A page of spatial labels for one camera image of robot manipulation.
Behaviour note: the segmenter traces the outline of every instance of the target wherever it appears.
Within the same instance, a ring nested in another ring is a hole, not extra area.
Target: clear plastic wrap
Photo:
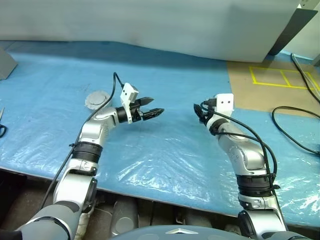
[[[91,92],[112,89],[112,73],[153,97],[157,118],[123,123],[110,132],[99,161],[98,187],[107,191],[201,210],[237,215],[236,178],[216,138],[199,121],[193,103],[231,92],[226,63],[108,42],[6,42],[18,62],[0,81],[0,167],[52,178],[69,152]],[[114,106],[120,106],[117,86]],[[269,112],[236,109],[278,161],[278,192],[287,223],[320,226],[320,159],[292,144]],[[313,148],[320,139],[315,118],[278,114],[295,138]]]

